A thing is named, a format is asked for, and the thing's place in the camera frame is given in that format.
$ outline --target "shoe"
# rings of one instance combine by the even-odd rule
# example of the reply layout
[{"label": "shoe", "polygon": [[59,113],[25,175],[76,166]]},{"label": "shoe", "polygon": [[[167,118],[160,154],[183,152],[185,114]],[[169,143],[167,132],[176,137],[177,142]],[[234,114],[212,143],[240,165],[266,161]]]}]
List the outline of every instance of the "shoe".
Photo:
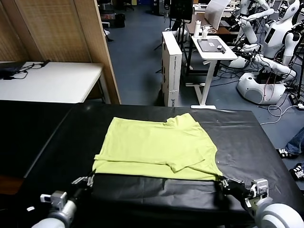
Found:
[{"label": "shoe", "polygon": [[297,163],[293,169],[289,170],[289,172],[294,180],[296,181],[304,180],[304,172],[301,163]]},{"label": "shoe", "polygon": [[277,149],[277,153],[280,155],[281,158],[296,158],[298,155],[294,155],[292,153],[287,152],[284,148]]}]

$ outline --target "wall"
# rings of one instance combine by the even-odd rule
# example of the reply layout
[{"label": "wall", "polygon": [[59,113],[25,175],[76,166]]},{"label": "wall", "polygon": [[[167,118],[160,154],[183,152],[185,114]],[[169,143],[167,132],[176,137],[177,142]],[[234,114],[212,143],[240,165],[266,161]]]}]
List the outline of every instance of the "wall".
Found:
[{"label": "wall", "polygon": [[120,103],[95,0],[0,0],[0,61],[104,65],[109,95]]}]

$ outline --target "white table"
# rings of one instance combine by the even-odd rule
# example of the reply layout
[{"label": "white table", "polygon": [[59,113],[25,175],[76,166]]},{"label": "white table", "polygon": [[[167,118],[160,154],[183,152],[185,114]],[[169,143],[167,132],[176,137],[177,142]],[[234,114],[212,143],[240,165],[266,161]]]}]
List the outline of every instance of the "white table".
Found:
[{"label": "white table", "polygon": [[[40,62],[27,62],[24,67],[33,63]],[[84,102],[96,82],[102,91],[106,90],[102,70],[103,66],[96,63],[49,62],[43,68],[28,70],[24,79],[0,79],[0,100]],[[24,75],[25,73],[21,73],[14,77]]]},{"label": "white table", "polygon": [[[216,109],[214,105],[206,105],[206,100],[207,96],[209,93],[211,81],[213,79],[213,74],[215,70],[215,66],[218,60],[235,60],[238,57],[234,52],[225,44],[225,42],[219,38],[218,36],[207,36],[207,39],[217,39],[222,47],[226,50],[226,52],[223,54],[221,52],[203,52],[198,44],[198,39],[202,39],[202,37],[194,38],[193,36],[191,37],[193,40],[193,43],[195,44],[197,50],[199,51],[199,54],[201,58],[204,60],[203,64],[208,64],[209,69],[207,73],[207,78],[205,83],[200,83],[198,84],[186,84],[186,86],[193,86],[196,92],[196,95],[199,100],[199,105],[192,105],[191,108],[208,108],[208,109]],[[203,86],[203,92],[200,91],[200,86]]]},{"label": "white table", "polygon": [[[206,11],[206,4],[193,4],[194,14],[204,13]],[[235,7],[225,7],[223,17],[230,17],[231,12],[237,10]]]}]

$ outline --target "t-shirt sleeve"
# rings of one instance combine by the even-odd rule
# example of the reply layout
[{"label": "t-shirt sleeve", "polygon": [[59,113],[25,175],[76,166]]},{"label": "t-shirt sleeve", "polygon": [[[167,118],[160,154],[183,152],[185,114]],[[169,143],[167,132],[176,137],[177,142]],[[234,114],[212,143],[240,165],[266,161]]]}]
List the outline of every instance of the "t-shirt sleeve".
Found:
[{"label": "t-shirt sleeve", "polygon": [[205,158],[201,155],[198,149],[193,151],[185,152],[182,156],[175,157],[167,161],[167,165],[169,165],[174,173],[181,171],[182,169],[195,165],[204,161]]},{"label": "t-shirt sleeve", "polygon": [[185,113],[183,115],[177,115],[174,118],[169,118],[164,125],[174,126],[174,127],[192,127],[196,121],[189,113]]}]

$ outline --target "folded t-shirt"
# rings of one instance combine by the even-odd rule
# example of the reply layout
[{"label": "folded t-shirt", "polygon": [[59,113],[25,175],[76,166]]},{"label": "folded t-shirt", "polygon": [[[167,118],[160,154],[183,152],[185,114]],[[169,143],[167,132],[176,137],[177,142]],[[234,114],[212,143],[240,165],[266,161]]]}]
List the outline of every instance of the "folded t-shirt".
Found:
[{"label": "folded t-shirt", "polygon": [[114,118],[95,156],[96,173],[215,180],[217,148],[190,114],[167,122]]}]

